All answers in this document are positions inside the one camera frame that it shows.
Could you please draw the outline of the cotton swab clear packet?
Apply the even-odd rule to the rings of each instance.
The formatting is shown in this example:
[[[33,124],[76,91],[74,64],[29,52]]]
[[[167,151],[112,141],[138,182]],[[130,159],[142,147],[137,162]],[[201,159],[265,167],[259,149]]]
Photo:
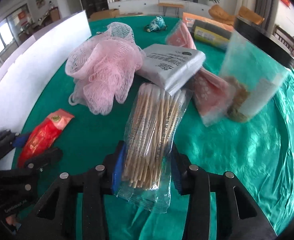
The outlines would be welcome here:
[[[141,84],[125,128],[118,197],[148,211],[167,212],[174,136],[191,95],[187,88],[170,95],[152,83]]]

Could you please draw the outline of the pink floral packet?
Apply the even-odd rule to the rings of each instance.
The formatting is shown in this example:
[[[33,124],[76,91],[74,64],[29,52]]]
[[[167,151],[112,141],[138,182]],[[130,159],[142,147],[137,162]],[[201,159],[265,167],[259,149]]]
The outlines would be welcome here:
[[[174,26],[165,41],[168,45],[196,49],[182,20]],[[203,67],[193,76],[192,87],[195,106],[205,126],[214,124],[227,113],[236,92],[230,83]]]

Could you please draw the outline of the pink mesh bath sponge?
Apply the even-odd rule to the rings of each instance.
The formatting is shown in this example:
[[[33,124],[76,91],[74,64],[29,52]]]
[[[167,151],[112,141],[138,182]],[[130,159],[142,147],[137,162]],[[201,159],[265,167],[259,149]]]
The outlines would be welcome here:
[[[95,115],[108,115],[115,101],[125,102],[144,56],[129,25],[110,23],[106,31],[86,40],[69,55],[65,73],[75,83],[69,104],[82,104]]]

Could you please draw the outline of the red snack packet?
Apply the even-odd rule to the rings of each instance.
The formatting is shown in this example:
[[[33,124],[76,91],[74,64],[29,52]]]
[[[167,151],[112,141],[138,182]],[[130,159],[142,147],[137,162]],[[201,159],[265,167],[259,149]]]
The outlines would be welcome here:
[[[50,113],[31,132],[18,157],[17,166],[22,168],[27,160],[49,149],[73,118],[74,116],[72,114],[63,109]]]

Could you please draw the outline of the green tablecloth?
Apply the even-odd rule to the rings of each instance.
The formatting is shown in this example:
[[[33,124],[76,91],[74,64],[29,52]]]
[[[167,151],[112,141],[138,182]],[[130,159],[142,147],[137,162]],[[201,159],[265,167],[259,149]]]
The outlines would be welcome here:
[[[114,103],[109,115],[93,115],[86,106],[71,106],[73,79],[60,67],[34,105],[24,132],[51,112],[64,109],[74,118],[55,141],[63,158],[46,168],[38,184],[43,194],[62,172],[79,174],[103,161],[123,139],[133,102],[144,79],[136,76],[124,104]],[[204,126],[190,103],[175,134],[180,153],[208,172],[233,172],[281,232],[294,217],[294,72],[272,100],[249,122],[228,118]],[[110,239],[180,239],[188,197],[171,189],[167,213],[144,210],[115,196],[106,196]]]

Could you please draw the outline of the teal patterned fabric pouch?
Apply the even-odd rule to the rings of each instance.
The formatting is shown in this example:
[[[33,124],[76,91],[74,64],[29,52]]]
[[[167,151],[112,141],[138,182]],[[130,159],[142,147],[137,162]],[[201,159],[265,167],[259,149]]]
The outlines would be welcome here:
[[[164,31],[167,29],[165,21],[162,16],[156,16],[148,25],[144,27],[144,30],[148,33]]]

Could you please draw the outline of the small wooden bench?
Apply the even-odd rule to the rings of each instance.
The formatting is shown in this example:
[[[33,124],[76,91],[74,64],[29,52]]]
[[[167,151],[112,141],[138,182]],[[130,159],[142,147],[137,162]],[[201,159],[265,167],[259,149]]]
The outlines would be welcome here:
[[[158,3],[158,6],[162,8],[162,16],[166,16],[167,10],[173,8],[176,18],[180,17],[180,9],[184,9],[183,4]]]

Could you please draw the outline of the grey tissue packet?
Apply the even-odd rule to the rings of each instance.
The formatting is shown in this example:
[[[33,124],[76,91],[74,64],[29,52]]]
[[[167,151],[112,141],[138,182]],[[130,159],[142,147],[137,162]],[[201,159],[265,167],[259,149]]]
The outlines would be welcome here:
[[[206,59],[202,51],[164,44],[153,44],[143,51],[143,65],[137,74],[170,95],[181,89]]]

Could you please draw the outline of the yellow green labelled packet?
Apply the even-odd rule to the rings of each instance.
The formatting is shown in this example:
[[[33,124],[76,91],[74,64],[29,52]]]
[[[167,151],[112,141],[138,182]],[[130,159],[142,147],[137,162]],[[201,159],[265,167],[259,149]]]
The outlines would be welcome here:
[[[191,35],[195,40],[209,44],[221,50],[227,49],[232,32],[233,30],[199,20],[195,20],[191,29]]]

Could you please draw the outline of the brown cardboard box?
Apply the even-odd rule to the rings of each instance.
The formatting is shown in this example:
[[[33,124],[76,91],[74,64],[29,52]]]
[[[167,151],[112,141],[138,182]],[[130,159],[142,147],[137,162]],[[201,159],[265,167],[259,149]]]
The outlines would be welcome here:
[[[94,12],[90,16],[91,21],[102,20],[106,18],[115,18],[120,14],[119,9],[110,9]]]

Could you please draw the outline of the white tv cabinet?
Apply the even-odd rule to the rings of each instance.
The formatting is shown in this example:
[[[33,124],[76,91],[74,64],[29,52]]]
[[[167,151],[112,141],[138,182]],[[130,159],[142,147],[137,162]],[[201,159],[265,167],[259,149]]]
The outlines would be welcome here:
[[[160,15],[182,17],[190,13],[210,18],[208,5],[180,0],[126,0],[108,4],[109,9],[118,9],[120,14]]]

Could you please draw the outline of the orange book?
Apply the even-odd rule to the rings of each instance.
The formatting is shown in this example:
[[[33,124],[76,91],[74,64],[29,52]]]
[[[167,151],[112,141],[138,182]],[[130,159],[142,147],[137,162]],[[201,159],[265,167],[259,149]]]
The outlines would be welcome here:
[[[183,16],[182,16],[183,22],[188,27],[191,27],[194,24],[194,22],[196,20],[198,20],[198,21],[202,21],[202,22],[205,22],[205,23],[210,23],[210,24],[216,25],[218,27],[229,28],[229,27],[233,26],[235,18],[236,18],[235,16],[232,16],[231,20],[227,21],[228,24],[226,24],[226,23],[223,23],[222,20],[219,22],[219,21],[216,21],[216,20],[213,20],[213,19],[210,19],[210,18],[206,18],[206,17],[203,17],[203,16],[195,15],[195,14],[191,14],[191,13],[188,13],[188,12],[184,12]]]

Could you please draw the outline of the white cardboard box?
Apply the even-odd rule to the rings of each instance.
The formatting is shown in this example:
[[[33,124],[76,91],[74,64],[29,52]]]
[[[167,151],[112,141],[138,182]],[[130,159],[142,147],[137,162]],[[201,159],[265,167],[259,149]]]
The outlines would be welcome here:
[[[0,131],[22,131],[48,82],[91,35],[80,11],[40,29],[11,54],[0,67]]]

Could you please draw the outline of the clear jar with black lid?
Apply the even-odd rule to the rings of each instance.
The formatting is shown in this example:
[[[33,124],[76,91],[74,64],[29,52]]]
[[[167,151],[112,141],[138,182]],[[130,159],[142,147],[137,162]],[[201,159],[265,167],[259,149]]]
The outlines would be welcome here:
[[[226,115],[236,122],[252,119],[276,94],[294,67],[294,57],[258,25],[237,17],[220,70],[236,92]]]

